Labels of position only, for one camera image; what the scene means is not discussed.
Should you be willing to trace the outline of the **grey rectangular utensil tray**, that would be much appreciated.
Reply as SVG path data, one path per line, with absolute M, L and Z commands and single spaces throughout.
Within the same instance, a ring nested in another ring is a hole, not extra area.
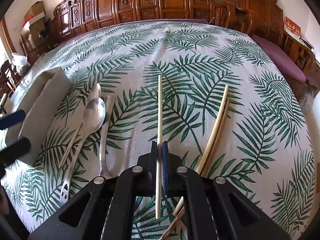
M 8 129 L 6 144 L 11 144 L 21 137 L 29 139 L 29 153 L 19 160 L 33 166 L 39 156 L 42 142 L 46 137 L 58 108 L 67 95 L 71 82 L 61 67 L 42 72 L 31 85 L 18 104 L 24 110 L 25 119 Z

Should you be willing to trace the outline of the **silver metal spoon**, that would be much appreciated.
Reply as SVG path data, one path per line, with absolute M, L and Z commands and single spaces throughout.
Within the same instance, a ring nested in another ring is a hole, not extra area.
M 105 119 L 105 103 L 102 98 L 92 99 L 86 106 L 83 114 L 82 124 L 84 127 L 84 134 L 76 148 L 76 152 L 73 156 L 72 162 L 69 165 L 66 177 L 61 187 L 60 203 L 64 205 L 69 200 L 69 192 L 71 189 L 71 181 L 73 177 L 74 167 L 79 157 L 81 148 L 89 135 L 96 132 L 103 124 Z

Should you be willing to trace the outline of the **dark wooden dining chair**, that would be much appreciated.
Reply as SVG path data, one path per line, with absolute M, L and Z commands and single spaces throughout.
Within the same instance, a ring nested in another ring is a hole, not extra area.
M 4 94 L 11 97 L 21 79 L 16 72 L 15 66 L 13 66 L 9 60 L 6 60 L 1 65 L 0 97 L 3 98 Z

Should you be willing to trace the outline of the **white plastic bag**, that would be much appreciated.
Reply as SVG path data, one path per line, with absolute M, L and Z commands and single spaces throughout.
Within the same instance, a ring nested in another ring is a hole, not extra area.
M 24 55 L 19 55 L 17 53 L 12 53 L 12 64 L 16 67 L 16 72 L 19 76 L 25 76 L 31 65 L 27 60 L 27 57 Z

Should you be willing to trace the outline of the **green leaf print tablecloth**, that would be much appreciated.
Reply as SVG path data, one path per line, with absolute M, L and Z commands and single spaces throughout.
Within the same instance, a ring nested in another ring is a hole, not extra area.
M 292 239 L 306 230 L 315 165 L 303 112 L 276 65 L 249 36 L 190 22 L 142 22 L 81 35 L 44 55 L 22 83 L 60 67 L 71 87 L 44 134 L 35 164 L 16 161 L 2 184 L 27 232 L 60 207 L 67 165 L 59 162 L 79 130 L 95 84 L 116 97 L 107 134 L 107 167 L 118 176 L 163 138 L 195 169 L 228 91 L 228 118 L 208 178 L 223 176 Z

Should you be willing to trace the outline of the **stacked cardboard boxes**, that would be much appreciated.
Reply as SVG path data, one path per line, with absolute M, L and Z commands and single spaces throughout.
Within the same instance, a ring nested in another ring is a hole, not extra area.
M 46 10 L 42 1 L 34 3 L 26 12 L 20 33 L 20 44 L 26 56 L 33 52 L 43 53 L 50 48 L 45 19 Z

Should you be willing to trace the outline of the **grey fluffy duster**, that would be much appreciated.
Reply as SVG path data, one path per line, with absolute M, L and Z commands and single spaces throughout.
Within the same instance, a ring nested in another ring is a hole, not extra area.
M 313 89 L 311 87 L 305 87 L 298 100 L 300 108 L 303 114 L 308 114 L 313 107 Z

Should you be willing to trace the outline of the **long carved wooden sofa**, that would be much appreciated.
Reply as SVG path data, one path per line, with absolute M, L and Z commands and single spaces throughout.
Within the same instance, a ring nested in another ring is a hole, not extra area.
M 214 0 L 64 0 L 54 9 L 59 42 L 111 25 L 158 19 L 210 20 Z

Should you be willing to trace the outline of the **red gift box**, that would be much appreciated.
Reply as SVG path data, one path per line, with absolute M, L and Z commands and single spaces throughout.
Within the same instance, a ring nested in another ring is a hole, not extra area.
M 298 24 L 293 22 L 290 18 L 285 16 L 284 19 L 284 29 L 288 32 L 292 37 L 299 40 L 301 35 L 301 28 Z

